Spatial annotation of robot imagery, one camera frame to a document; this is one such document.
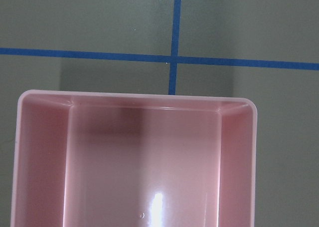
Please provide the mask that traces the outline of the pink plastic bin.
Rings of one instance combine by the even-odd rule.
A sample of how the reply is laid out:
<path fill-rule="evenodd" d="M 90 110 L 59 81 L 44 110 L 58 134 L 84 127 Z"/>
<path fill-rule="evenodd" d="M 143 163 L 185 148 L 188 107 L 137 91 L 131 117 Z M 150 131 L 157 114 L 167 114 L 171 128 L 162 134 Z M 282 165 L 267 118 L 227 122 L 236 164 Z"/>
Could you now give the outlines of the pink plastic bin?
<path fill-rule="evenodd" d="M 13 227 L 252 227 L 257 109 L 245 98 L 29 90 Z"/>

